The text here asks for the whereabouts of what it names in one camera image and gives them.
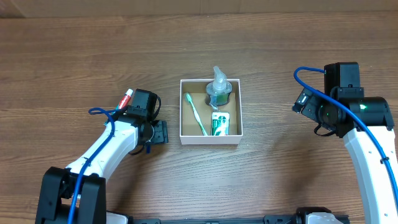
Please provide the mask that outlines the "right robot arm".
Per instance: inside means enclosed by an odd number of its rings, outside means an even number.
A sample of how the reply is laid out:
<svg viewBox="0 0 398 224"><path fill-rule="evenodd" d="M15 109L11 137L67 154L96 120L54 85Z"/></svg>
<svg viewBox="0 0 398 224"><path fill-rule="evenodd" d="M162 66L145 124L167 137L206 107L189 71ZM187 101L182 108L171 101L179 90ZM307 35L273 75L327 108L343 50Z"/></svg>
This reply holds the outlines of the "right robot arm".
<svg viewBox="0 0 398 224"><path fill-rule="evenodd" d="M397 174L394 122L381 97L365 97L362 88L333 87L329 96L346 106L368 128L344 110L303 89L292 109L337 135L344 142L357 175L366 223L397 223L397 203L390 174Z"/></svg>

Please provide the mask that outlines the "green white packet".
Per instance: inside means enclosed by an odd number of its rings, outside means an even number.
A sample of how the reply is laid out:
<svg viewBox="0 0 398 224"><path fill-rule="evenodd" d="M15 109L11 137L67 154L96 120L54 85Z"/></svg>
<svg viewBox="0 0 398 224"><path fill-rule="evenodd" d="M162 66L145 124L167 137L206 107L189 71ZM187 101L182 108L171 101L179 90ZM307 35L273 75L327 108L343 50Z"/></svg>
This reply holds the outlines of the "green white packet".
<svg viewBox="0 0 398 224"><path fill-rule="evenodd" d="M230 114L219 106L210 104L213 112L211 114L211 135L228 136L230 125Z"/></svg>

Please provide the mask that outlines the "clear soap pump bottle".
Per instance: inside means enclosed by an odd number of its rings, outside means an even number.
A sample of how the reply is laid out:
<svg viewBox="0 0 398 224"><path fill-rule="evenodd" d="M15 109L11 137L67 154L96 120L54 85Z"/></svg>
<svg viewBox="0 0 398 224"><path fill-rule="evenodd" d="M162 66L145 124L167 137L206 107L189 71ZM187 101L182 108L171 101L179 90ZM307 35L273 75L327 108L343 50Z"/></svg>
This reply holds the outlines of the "clear soap pump bottle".
<svg viewBox="0 0 398 224"><path fill-rule="evenodd" d="M218 66L213 67L214 80L206 86L205 103L212 107L219 107L229 103L229 96L233 90L232 84L227 81L226 75Z"/></svg>

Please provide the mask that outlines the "green white toothbrush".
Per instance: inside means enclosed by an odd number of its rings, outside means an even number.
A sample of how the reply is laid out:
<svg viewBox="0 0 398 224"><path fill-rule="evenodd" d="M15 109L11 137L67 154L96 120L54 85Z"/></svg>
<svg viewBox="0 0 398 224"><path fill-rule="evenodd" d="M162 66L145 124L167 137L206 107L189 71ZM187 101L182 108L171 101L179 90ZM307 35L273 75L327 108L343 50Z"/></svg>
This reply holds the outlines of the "green white toothbrush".
<svg viewBox="0 0 398 224"><path fill-rule="evenodd" d="M197 109L195 108L195 105L193 103L193 99L192 99L191 94L189 94L188 92L184 93L184 98L185 98L185 101L188 104L190 104L190 106L192 107L194 117L195 117L195 119L196 119L196 121L197 121L197 123L198 123L198 125L199 125L199 127L201 129L201 131L202 131L202 134L204 136L207 136L208 133L207 133L206 129L204 128L202 122L201 122L200 115L198 114Z"/></svg>

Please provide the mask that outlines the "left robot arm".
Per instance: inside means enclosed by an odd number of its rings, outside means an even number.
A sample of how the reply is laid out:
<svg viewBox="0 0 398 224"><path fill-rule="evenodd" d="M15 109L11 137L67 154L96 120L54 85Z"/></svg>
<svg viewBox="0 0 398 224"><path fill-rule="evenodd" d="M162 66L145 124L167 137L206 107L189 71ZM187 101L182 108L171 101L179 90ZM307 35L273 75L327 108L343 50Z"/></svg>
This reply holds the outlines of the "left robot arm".
<svg viewBox="0 0 398 224"><path fill-rule="evenodd" d="M106 111L108 123L102 135L76 161L65 168L51 167L43 176L35 222L133 223L133 217L106 208L106 183L126 155L137 155L137 146L169 141L166 121L127 106Z"/></svg>

